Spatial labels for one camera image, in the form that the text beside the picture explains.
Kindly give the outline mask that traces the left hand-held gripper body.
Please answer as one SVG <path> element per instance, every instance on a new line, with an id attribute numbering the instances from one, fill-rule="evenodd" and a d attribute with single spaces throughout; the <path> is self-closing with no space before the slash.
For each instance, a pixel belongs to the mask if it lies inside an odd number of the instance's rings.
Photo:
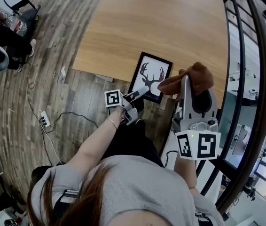
<path id="1" fill-rule="evenodd" d="M 124 109 L 126 125 L 130 125 L 138 119 L 138 111 L 133 106 L 133 101 L 138 98 L 138 91 L 123 95 L 119 89 L 104 92 L 105 107 L 120 106 Z"/>

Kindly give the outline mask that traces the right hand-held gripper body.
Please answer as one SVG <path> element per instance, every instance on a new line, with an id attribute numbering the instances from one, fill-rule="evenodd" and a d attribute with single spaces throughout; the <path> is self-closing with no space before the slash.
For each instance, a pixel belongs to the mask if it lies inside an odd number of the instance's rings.
<path id="1" fill-rule="evenodd" d="M 221 133 L 216 118 L 172 119 L 172 131 L 176 137 L 178 154 L 187 160 L 211 160 L 217 158 Z"/>

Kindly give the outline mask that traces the brown cloth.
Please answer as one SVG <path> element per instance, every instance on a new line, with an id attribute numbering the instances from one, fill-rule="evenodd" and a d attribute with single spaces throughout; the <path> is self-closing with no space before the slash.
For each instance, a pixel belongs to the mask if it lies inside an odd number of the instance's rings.
<path id="1" fill-rule="evenodd" d="M 196 96 L 214 85 L 212 73 L 202 63 L 196 62 L 186 70 L 180 69 L 177 76 L 172 76 L 160 82 L 157 88 L 165 95 L 179 94 L 184 76 L 190 78 Z"/>

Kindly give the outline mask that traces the framed deer antler picture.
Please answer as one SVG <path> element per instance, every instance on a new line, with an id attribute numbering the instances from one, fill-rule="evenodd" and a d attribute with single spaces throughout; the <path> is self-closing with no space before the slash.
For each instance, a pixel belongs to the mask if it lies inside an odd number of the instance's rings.
<path id="1" fill-rule="evenodd" d="M 142 97 L 160 104 L 163 93 L 158 89 L 158 85 L 169 78 L 172 65 L 173 62 L 141 52 L 128 92 L 147 86 L 149 90 Z"/>

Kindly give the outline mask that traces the person's left forearm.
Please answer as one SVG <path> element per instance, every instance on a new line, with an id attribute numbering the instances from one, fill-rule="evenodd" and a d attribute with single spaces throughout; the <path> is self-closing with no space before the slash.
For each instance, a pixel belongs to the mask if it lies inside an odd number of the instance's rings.
<path id="1" fill-rule="evenodd" d="M 116 107 L 110 116 L 80 146 L 68 164 L 87 172 L 94 168 L 108 149 L 122 119 L 124 109 Z"/>

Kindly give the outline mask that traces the person's right forearm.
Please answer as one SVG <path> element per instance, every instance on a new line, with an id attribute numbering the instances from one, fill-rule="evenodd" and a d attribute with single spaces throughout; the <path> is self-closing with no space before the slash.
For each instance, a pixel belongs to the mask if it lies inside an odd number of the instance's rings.
<path id="1" fill-rule="evenodd" d="M 174 165 L 174 171 L 185 180 L 190 189 L 196 187 L 196 161 L 177 157 Z"/>

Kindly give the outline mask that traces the white table leg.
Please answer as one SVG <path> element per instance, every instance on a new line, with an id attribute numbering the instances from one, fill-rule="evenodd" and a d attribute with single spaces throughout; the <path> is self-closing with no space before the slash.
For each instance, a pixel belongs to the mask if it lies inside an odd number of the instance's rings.
<path id="1" fill-rule="evenodd" d="M 179 146 L 176 136 L 172 131 L 172 120 L 171 120 L 160 153 L 161 154 L 160 159 L 165 168 L 169 170 L 174 170 L 174 165 L 178 151 L 179 151 Z"/>
<path id="2" fill-rule="evenodd" d="M 101 78 L 101 79 L 103 79 L 105 81 L 113 82 L 113 78 L 111 78 L 111 77 L 106 77 L 106 76 L 97 75 L 97 74 L 95 74 L 95 76 L 97 76 L 97 77 L 99 77 L 99 78 Z"/>

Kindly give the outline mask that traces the person's black trousers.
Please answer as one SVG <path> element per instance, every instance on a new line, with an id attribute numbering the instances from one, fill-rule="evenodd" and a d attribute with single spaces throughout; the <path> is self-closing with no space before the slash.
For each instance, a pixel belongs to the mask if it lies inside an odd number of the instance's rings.
<path id="1" fill-rule="evenodd" d="M 143 119 L 118 127 L 102 159 L 114 155 L 140 156 L 163 167 L 158 151 L 153 142 L 146 136 L 146 123 Z"/>

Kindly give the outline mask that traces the black metal railing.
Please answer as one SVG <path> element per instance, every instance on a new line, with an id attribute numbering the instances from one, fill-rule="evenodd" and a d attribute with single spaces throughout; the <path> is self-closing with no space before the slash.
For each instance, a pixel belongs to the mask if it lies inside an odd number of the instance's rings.
<path id="1" fill-rule="evenodd" d="M 251 170 L 253 169 L 256 160 L 258 159 L 266 134 L 266 24 L 265 19 L 263 17 L 263 13 L 257 7 L 255 0 L 246 0 L 251 12 L 251 17 L 255 26 L 254 31 L 256 33 L 258 42 L 260 68 L 258 102 L 256 114 L 254 117 L 254 124 L 250 134 L 250 139 L 246 146 L 241 162 L 239 163 L 239 166 L 237 168 L 234 168 L 228 162 L 226 162 L 225 157 L 230 148 L 234 131 L 238 123 L 242 107 L 243 90 L 245 88 L 245 44 L 242 19 L 239 13 L 239 9 L 237 7 L 238 4 L 236 0 L 231 1 L 233 2 L 237 16 L 237 27 L 240 41 L 240 60 L 242 68 L 237 93 L 237 101 L 233 114 L 233 120 L 223 150 L 217 159 L 211 161 L 215 168 L 212 171 L 203 190 L 201 191 L 202 195 L 206 195 L 208 189 L 211 187 L 214 179 L 216 178 L 219 172 L 223 172 L 225 176 L 230 179 L 229 185 L 226 187 L 225 191 L 216 202 L 216 207 L 221 214 L 227 211 L 231 203 L 246 185 Z"/>

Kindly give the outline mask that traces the white power strip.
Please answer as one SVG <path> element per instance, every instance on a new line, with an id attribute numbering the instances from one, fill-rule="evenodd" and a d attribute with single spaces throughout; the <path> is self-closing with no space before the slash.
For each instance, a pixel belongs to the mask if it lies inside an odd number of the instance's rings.
<path id="1" fill-rule="evenodd" d="M 48 128 L 51 126 L 51 122 L 48 118 L 46 111 L 39 110 L 38 117 L 42 127 Z"/>

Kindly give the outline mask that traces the person's grey shirt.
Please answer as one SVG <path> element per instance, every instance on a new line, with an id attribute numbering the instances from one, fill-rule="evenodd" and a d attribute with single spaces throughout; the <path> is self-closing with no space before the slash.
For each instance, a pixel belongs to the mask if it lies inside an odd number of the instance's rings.
<path id="1" fill-rule="evenodd" d="M 212 219 L 215 226 L 224 226 L 215 204 L 201 194 L 193 196 L 185 180 L 176 172 L 132 155 L 111 156 L 102 164 L 113 167 L 103 185 L 101 226 L 129 210 L 152 211 L 173 226 L 199 226 L 196 214 L 202 213 Z M 49 168 L 32 190 L 32 207 L 37 218 L 46 221 L 45 212 L 40 214 L 40 210 L 44 210 L 40 196 L 43 200 L 43 185 L 49 176 L 55 176 L 51 199 L 55 205 L 64 191 L 78 191 L 86 177 L 91 179 L 98 167 L 88 176 L 68 164 Z"/>

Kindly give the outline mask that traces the large clear water bottle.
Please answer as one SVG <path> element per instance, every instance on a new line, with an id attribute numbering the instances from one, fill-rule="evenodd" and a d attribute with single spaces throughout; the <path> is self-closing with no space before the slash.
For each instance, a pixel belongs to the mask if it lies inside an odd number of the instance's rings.
<path id="1" fill-rule="evenodd" d="M 28 30 L 27 24 L 16 16 L 9 16 L 5 23 L 13 32 L 21 37 L 23 37 Z"/>

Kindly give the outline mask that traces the black platform trolley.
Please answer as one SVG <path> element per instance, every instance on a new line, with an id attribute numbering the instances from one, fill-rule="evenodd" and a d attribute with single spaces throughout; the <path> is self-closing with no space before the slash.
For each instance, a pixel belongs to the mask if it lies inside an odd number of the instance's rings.
<path id="1" fill-rule="evenodd" d="M 30 0 L 16 0 L 14 4 L 9 2 L 9 0 L 3 0 L 5 5 L 12 10 L 13 15 L 22 19 L 31 29 L 39 19 L 38 12 L 41 5 L 35 6 Z"/>

